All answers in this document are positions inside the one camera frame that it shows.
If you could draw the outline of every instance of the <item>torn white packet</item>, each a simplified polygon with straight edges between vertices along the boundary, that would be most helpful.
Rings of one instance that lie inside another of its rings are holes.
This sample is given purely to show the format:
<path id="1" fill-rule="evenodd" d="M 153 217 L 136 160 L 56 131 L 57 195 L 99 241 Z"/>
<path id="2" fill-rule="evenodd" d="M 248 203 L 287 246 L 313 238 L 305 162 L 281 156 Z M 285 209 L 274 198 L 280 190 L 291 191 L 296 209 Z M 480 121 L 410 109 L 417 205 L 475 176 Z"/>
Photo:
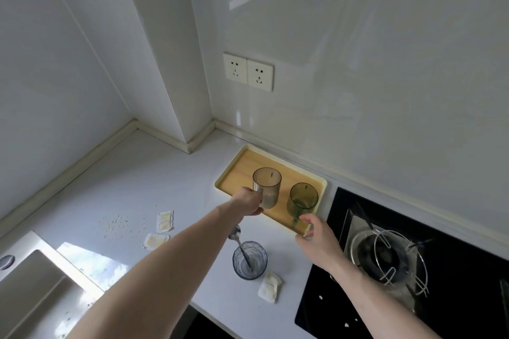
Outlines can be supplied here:
<path id="1" fill-rule="evenodd" d="M 154 249 L 158 248 L 162 245 L 162 243 L 169 240 L 168 235 L 157 235 L 156 233 L 149 233 L 145 237 L 145 241 L 143 242 L 143 246 L 145 249 L 148 249 L 149 251 L 153 251 Z"/>
<path id="2" fill-rule="evenodd" d="M 163 212 L 157 215 L 156 232 L 164 233 L 173 229 L 173 211 Z"/>
<path id="3" fill-rule="evenodd" d="M 267 272 L 262 285 L 258 289 L 258 296 L 267 300 L 269 303 L 276 303 L 277 291 L 281 284 L 283 284 L 283 282 L 277 275 L 272 272 Z"/>

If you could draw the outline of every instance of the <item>sink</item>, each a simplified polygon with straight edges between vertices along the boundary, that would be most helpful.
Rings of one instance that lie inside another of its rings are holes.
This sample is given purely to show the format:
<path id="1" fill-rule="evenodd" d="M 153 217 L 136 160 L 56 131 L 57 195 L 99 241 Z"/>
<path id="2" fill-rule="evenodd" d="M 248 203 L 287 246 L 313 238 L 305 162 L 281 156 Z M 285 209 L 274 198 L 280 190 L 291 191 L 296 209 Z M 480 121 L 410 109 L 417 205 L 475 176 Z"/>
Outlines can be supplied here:
<path id="1" fill-rule="evenodd" d="M 62 339 L 104 293 L 34 232 L 6 255 L 14 263 L 0 270 L 0 338 Z"/>

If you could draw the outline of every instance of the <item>forearm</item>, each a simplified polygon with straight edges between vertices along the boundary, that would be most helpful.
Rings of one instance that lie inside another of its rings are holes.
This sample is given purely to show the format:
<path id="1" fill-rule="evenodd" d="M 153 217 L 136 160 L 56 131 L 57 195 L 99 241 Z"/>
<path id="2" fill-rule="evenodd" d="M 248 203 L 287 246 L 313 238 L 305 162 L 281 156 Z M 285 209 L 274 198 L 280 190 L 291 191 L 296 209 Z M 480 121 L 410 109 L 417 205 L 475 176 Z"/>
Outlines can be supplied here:
<path id="1" fill-rule="evenodd" d="M 168 338 L 238 221 L 223 204 L 135 265 L 73 329 L 72 339 Z"/>
<path id="2" fill-rule="evenodd" d="M 374 339 L 439 338 L 344 257 L 336 259 L 331 274 L 346 292 Z"/>

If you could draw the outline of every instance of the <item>tray rim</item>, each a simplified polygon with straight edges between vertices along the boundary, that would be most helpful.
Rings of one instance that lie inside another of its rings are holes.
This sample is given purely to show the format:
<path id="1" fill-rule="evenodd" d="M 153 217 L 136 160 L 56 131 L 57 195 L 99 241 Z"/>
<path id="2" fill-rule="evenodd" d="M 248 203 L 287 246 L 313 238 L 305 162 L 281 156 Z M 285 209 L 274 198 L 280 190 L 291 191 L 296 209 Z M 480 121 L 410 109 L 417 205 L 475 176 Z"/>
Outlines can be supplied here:
<path id="1" fill-rule="evenodd" d="M 318 208 L 320 207 L 320 204 L 322 202 L 323 195 L 325 194 L 325 189 L 327 188 L 327 184 L 328 184 L 327 180 L 325 178 L 323 178 L 323 177 L 320 177 L 319 175 L 316 175 L 315 173 L 311 173 L 311 172 L 307 171 L 306 169 L 298 167 L 298 166 L 296 166 L 295 164 L 293 164 L 291 162 L 288 162 L 288 161 L 286 161 L 286 160 L 284 160 L 282 158 L 276 157 L 273 154 L 270 154 L 269 152 L 267 152 L 267 151 L 265 151 L 263 149 L 260 149 L 260 148 L 256 147 L 255 145 L 251 145 L 251 144 L 245 144 L 244 146 L 242 146 L 240 148 L 240 150 L 237 152 L 237 154 L 235 155 L 233 160 L 226 166 L 225 170 L 220 174 L 218 179 L 214 182 L 214 188 L 216 188 L 217 190 L 219 190 L 222 193 L 228 194 L 224 190 L 219 188 L 219 184 L 225 179 L 225 177 L 228 175 L 228 173 L 232 169 L 233 165 L 244 154 L 245 150 L 252 150 L 255 153 L 258 153 L 258 154 L 260 154 L 260 155 L 262 155 L 264 157 L 267 157 L 267 158 L 273 160 L 274 162 L 278 162 L 281 165 L 286 166 L 287 168 L 293 169 L 293 170 L 295 170 L 296 172 L 298 172 L 300 174 L 303 174 L 303 175 L 305 175 L 305 176 L 307 176 L 309 178 L 312 178 L 313 180 L 316 180 L 316 181 L 320 182 L 322 184 L 322 191 L 321 191 L 321 193 L 320 193 L 320 195 L 318 197 L 318 202 L 317 202 L 317 204 L 315 206 L 315 209 L 313 210 L 313 213 L 316 213 L 318 211 Z M 279 221 L 274 220 L 272 217 L 270 217 L 270 216 L 268 216 L 266 214 L 264 214 L 264 216 L 268 217 L 269 219 L 273 220 L 274 222 L 277 222 L 281 226 L 289 229 L 290 231 L 295 232 L 293 229 L 287 227 L 286 225 L 281 224 Z M 304 233 L 306 233 L 310 228 L 311 228 L 311 225 L 309 225 L 306 228 Z"/>

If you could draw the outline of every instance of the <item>hand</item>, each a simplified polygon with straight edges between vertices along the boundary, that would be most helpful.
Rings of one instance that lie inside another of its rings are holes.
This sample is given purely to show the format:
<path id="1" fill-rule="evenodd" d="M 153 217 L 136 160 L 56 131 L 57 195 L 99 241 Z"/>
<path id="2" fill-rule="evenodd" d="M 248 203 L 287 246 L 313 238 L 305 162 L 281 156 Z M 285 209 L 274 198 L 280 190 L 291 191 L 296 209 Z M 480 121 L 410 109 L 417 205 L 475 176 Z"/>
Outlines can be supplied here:
<path id="1" fill-rule="evenodd" d="M 334 232 L 324 220 L 315 214 L 302 214 L 300 219 L 307 224 L 313 224 L 314 228 L 306 233 L 306 237 L 311 236 L 311 239 L 295 235 L 295 241 L 313 264 L 330 272 L 334 263 L 344 259 L 340 243 L 334 236 Z"/>
<path id="2" fill-rule="evenodd" d="M 244 216 L 256 216 L 263 212 L 260 208 L 262 203 L 263 193 L 261 191 L 254 191 L 245 186 L 241 186 L 233 194 L 229 201 L 229 204 L 234 212 L 236 212 L 240 218 L 237 224 L 242 221 Z"/>

